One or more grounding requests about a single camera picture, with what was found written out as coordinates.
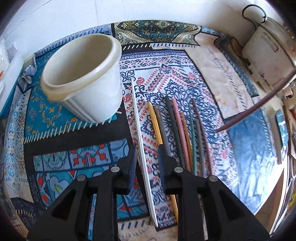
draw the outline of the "pink stick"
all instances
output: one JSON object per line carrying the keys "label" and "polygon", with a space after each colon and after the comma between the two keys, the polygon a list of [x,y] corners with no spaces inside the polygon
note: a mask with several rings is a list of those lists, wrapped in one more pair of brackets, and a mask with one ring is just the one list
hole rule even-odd
{"label": "pink stick", "polygon": [[183,124],[182,124],[180,112],[179,112],[179,109],[178,109],[178,104],[177,104],[176,99],[172,99],[171,101],[172,101],[172,106],[173,106],[173,109],[174,109],[176,122],[177,122],[177,126],[178,126],[178,131],[179,131],[179,135],[180,135],[180,139],[181,139],[181,144],[182,144],[186,169],[191,172],[188,148],[187,148],[187,144],[186,144],[186,138],[185,138],[185,133],[184,133],[184,129],[183,129]]}

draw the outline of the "blue fabric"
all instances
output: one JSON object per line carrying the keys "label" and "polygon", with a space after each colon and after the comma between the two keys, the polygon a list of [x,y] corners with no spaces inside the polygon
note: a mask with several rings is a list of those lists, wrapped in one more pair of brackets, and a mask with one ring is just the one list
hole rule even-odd
{"label": "blue fabric", "polygon": [[[91,178],[101,175],[110,167],[116,166],[119,159],[127,154],[128,143],[124,139],[71,151],[34,156],[36,184],[43,206],[50,207],[77,176],[86,175]],[[95,203],[96,195],[93,197],[91,207],[89,239],[92,238]],[[117,195],[117,218],[133,219],[147,214],[140,185],[135,177],[130,194]]]}
{"label": "blue fabric", "polygon": [[255,213],[270,192],[268,183],[277,161],[261,109],[230,128],[228,135],[239,176],[233,192]]}

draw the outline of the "paisley pattern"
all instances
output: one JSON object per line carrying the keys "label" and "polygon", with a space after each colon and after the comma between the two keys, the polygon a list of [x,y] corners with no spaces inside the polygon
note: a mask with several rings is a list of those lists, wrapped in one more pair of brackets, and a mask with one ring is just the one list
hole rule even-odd
{"label": "paisley pattern", "polygon": [[205,162],[206,175],[212,173],[218,176],[230,189],[233,189],[237,185],[238,176],[229,137],[226,132],[215,133],[215,130],[223,124],[222,118],[212,94],[187,53],[183,50],[157,50],[123,54],[120,60],[120,70],[124,86],[123,93],[127,100],[125,101],[126,113],[134,143],[137,143],[132,100],[128,100],[127,97],[131,93],[131,81],[134,81],[135,84],[147,170],[159,227],[170,226],[176,220],[170,199],[163,193],[161,188],[156,137],[147,101],[160,106],[170,149],[177,159],[175,138],[165,107],[164,97],[168,95],[170,98],[177,100],[179,109],[184,113],[187,124],[189,124],[187,101],[189,98],[196,100],[206,130],[211,154],[211,160],[206,159]]}
{"label": "paisley pattern", "polygon": [[[121,157],[127,156],[127,154],[128,143],[124,139],[72,151],[34,156],[35,173],[28,177],[34,202],[27,202],[21,198],[12,199],[14,200],[15,208],[19,209],[21,213],[19,215],[21,220],[27,228],[32,228],[43,212],[77,176],[81,174],[87,177],[101,175],[112,166],[116,166],[118,160]],[[80,156],[82,165],[78,164],[75,166],[74,159],[77,159],[77,156]],[[95,198],[94,196],[92,203],[93,211],[90,216],[90,237],[92,237]],[[131,193],[127,196],[118,195],[117,206],[117,214],[120,221],[146,217],[148,215],[136,177]]]}
{"label": "paisley pattern", "polygon": [[201,27],[164,20],[135,20],[115,23],[115,37],[124,44],[143,42],[168,42],[197,44],[194,35]]}
{"label": "paisley pattern", "polygon": [[150,46],[153,49],[185,50],[202,73],[203,79],[215,97],[222,118],[226,119],[251,108],[254,103],[245,83],[223,53],[214,45],[216,38],[216,36],[201,32],[194,38],[201,44],[196,48],[183,44],[153,43]]}
{"label": "paisley pattern", "polygon": [[10,198],[32,202],[24,161],[24,129],[30,90],[22,94],[16,87],[4,140],[4,180]]}

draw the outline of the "wooden stick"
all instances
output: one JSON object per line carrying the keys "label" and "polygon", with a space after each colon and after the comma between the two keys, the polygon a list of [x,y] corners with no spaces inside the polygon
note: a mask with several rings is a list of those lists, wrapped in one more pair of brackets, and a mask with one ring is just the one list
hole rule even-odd
{"label": "wooden stick", "polygon": [[193,123],[193,116],[191,114],[190,101],[188,101],[189,107],[189,118],[190,118],[190,131],[191,131],[191,143],[192,143],[192,158],[193,158],[193,174],[196,175],[197,159],[196,159],[196,141],[195,141],[195,130]]}
{"label": "wooden stick", "polygon": [[178,133],[176,118],[175,118],[175,115],[174,115],[172,104],[170,102],[170,98],[168,96],[165,97],[165,105],[166,105],[166,107],[168,109],[168,114],[169,114],[169,117],[170,117],[173,133],[174,133],[175,140],[176,140],[177,156],[178,156],[178,158],[179,158],[179,160],[181,162],[181,166],[183,168],[185,168],[184,155],[183,155],[183,152],[182,152],[182,146],[181,146],[180,136],[179,136],[179,133]]}
{"label": "wooden stick", "polygon": [[174,113],[175,113],[175,117],[176,117],[176,121],[177,121],[177,126],[178,126],[178,131],[179,131],[179,135],[180,135],[180,139],[181,139],[184,160],[185,160],[185,167],[188,171],[191,172],[191,166],[190,166],[190,161],[189,161],[189,155],[188,155],[185,134],[184,134],[184,130],[183,130],[180,112],[178,109],[178,104],[177,104],[177,101],[175,98],[172,99],[172,105],[173,105],[173,109],[174,109]]}
{"label": "wooden stick", "polygon": [[296,67],[293,68],[293,70],[288,74],[286,78],[283,78],[275,85],[272,92],[266,95],[258,103],[253,105],[250,109],[237,114],[233,119],[231,119],[224,126],[218,128],[216,130],[216,133],[229,129],[230,127],[234,126],[235,124],[239,123],[240,121],[242,121],[243,119],[245,119],[246,117],[254,113],[257,109],[259,109],[261,106],[266,104],[271,98],[273,98],[283,87],[285,87],[285,85],[294,77],[294,75],[296,75]]}
{"label": "wooden stick", "polygon": [[165,131],[165,125],[163,123],[163,118],[161,117],[161,113],[160,113],[160,109],[157,105],[153,106],[156,118],[157,118],[157,122],[159,125],[159,129],[160,129],[160,133],[161,133],[161,138],[163,140],[163,144],[165,145],[165,152],[167,153],[168,156],[172,156],[171,152],[170,152],[170,145],[168,143],[168,137],[166,135],[166,131]]}
{"label": "wooden stick", "polygon": [[[149,108],[149,112],[150,112],[150,115],[151,115],[152,125],[153,125],[153,129],[154,129],[154,132],[155,132],[157,144],[161,145],[163,143],[163,141],[162,141],[162,138],[161,138],[161,134],[160,134],[159,126],[158,126],[158,123],[157,123],[156,115],[154,113],[151,102],[148,102],[148,108]],[[178,212],[176,197],[175,197],[175,195],[170,195],[170,198],[172,200],[172,205],[173,205],[173,209],[174,209],[174,213],[175,213],[175,218],[176,218],[176,221],[178,223],[178,221],[179,221],[179,219],[178,219],[179,218],[179,212]]]}
{"label": "wooden stick", "polygon": [[161,138],[159,126],[158,126],[158,123],[157,123],[156,115],[154,113],[152,104],[149,101],[148,101],[148,109],[149,109],[149,112],[150,112],[150,116],[151,116],[151,120],[152,120],[152,126],[153,126],[154,133],[155,133],[155,136],[156,136],[157,144],[161,145],[163,143],[163,141],[162,141],[162,138]]}
{"label": "wooden stick", "polygon": [[202,119],[200,117],[200,112],[199,112],[198,107],[196,105],[195,99],[192,99],[192,100],[193,100],[193,106],[195,107],[197,118],[198,118],[198,121],[199,121],[199,124],[200,124],[200,130],[202,132],[202,137],[205,140],[205,150],[206,150],[207,159],[209,160],[209,164],[210,164],[210,168],[211,168],[211,156],[210,156],[209,146],[207,144],[207,136],[205,134],[205,128],[203,126]]}
{"label": "wooden stick", "polygon": [[198,143],[198,152],[200,154],[200,176],[204,177],[204,166],[205,166],[205,153],[203,150],[203,144],[202,144],[202,133],[200,128],[200,122],[198,119],[196,121],[196,135],[197,135],[197,143]]}
{"label": "wooden stick", "polygon": [[189,136],[189,132],[188,132],[188,128],[187,128],[187,124],[186,124],[186,120],[185,120],[185,116],[184,116],[184,113],[183,112],[181,112],[181,119],[182,119],[184,133],[185,133],[185,138],[186,138],[186,144],[187,144],[187,149],[188,149],[190,166],[191,166],[192,171],[194,171],[193,160],[192,160],[192,148],[191,148],[191,143],[190,143],[190,136]]}
{"label": "wooden stick", "polygon": [[145,157],[144,145],[142,140],[142,132],[141,132],[139,113],[138,113],[137,99],[136,99],[135,87],[134,87],[133,81],[131,81],[131,86],[132,86],[132,94],[133,94],[133,109],[135,113],[135,123],[136,123],[136,129],[137,129],[137,137],[138,137],[138,147],[140,149],[142,174],[144,174],[144,184],[145,184],[145,191],[146,191],[146,196],[148,200],[148,207],[149,207],[150,217],[153,221],[153,224],[155,227],[158,227],[158,222],[157,222],[157,217],[156,217],[156,212],[155,212],[155,207],[154,207],[153,197],[152,197],[152,192],[150,187],[150,181],[149,181],[149,176],[147,171],[147,164],[146,164],[146,157]]}

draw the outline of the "blue patterned fabric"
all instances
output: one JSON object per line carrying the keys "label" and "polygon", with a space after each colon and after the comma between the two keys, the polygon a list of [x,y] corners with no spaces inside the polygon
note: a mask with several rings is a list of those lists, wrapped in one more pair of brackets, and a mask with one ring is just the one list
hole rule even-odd
{"label": "blue patterned fabric", "polygon": [[228,134],[240,179],[234,194],[255,213],[272,191],[268,184],[273,178],[271,173],[277,161],[262,110],[230,128]]}
{"label": "blue patterned fabric", "polygon": [[22,94],[16,87],[4,139],[4,180],[10,198],[31,201],[24,160],[24,129],[30,90]]}
{"label": "blue patterned fabric", "polygon": [[34,223],[44,213],[42,209],[38,209],[36,205],[21,198],[11,198],[11,202],[19,218],[27,229],[32,229]]}
{"label": "blue patterned fabric", "polygon": [[189,34],[187,42],[194,41],[194,35],[200,31],[200,26],[171,22],[165,20],[135,20],[116,23],[116,28],[124,31],[129,31],[135,36],[146,39],[149,42],[178,42],[176,40],[180,34]]}
{"label": "blue patterned fabric", "polygon": [[[32,88],[32,91],[28,103],[28,118],[26,118],[25,124],[25,138],[34,134],[35,136],[42,133],[45,134],[46,131],[48,133],[52,130],[53,133],[57,131],[59,134],[60,132],[63,132],[64,129],[68,130],[71,126],[71,130],[73,130],[73,128],[78,129],[79,126],[86,127],[91,125],[91,123],[85,123],[84,121],[76,118],[61,104],[48,101],[40,87],[40,76],[49,58],[61,46],[78,37],[94,33],[112,35],[111,25],[106,24],[79,31],[59,39],[34,53],[34,64],[37,72],[32,77],[32,84],[27,87],[27,89]],[[116,114],[114,114],[111,120],[116,119]]]}
{"label": "blue patterned fabric", "polygon": [[[165,107],[164,97],[177,100],[179,109],[184,113],[189,125],[188,99],[194,98],[205,127],[207,142],[211,150],[211,160],[206,158],[205,174],[218,176],[230,189],[237,185],[236,163],[229,137],[226,132],[215,133],[222,124],[222,118],[213,96],[200,71],[184,50],[155,50],[151,52],[123,54],[120,59],[120,74],[126,114],[134,142],[136,133],[133,128],[134,114],[131,101],[131,81],[135,84],[139,118],[146,154],[146,164],[150,186],[160,228],[176,223],[169,197],[162,190],[157,160],[157,144],[147,101],[158,105],[168,135],[170,150],[177,159],[176,142],[171,122]],[[200,163],[197,164],[198,175]]]}
{"label": "blue patterned fabric", "polygon": [[[95,177],[128,154],[127,140],[113,141],[71,151],[49,153],[33,157],[36,183],[45,208],[49,207],[63,190],[79,175]],[[118,219],[134,218],[147,213],[137,179],[131,193],[119,196]]]}

